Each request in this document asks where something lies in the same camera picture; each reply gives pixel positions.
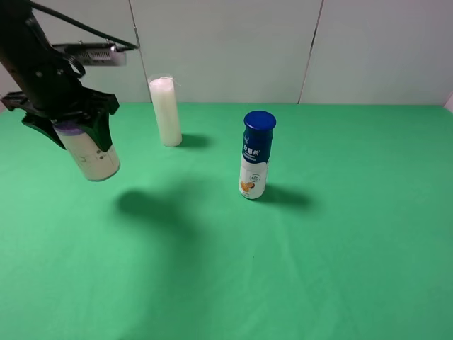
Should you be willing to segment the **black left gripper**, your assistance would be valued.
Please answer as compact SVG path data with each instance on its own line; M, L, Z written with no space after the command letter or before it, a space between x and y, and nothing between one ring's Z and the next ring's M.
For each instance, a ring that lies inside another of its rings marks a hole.
M21 89L2 96L1 102L10 111L20 108L31 114L22 119L25 126L66 149L51 121L79 120L79 129L99 150L110 149L113 142L109 116L120 107L115 95L83 87L75 76L69 75L63 62L2 56L1 63Z

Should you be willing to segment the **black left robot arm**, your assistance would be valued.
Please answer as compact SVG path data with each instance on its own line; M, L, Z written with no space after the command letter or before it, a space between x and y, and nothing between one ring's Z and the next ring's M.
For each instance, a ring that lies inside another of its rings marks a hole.
M82 86L84 67L53 48L30 1L1 2L1 64L20 88L1 102L9 111L25 111L25 126L62 146L55 127L68 124L88 134L100 150L110 149L109 117L119 108L116 96Z

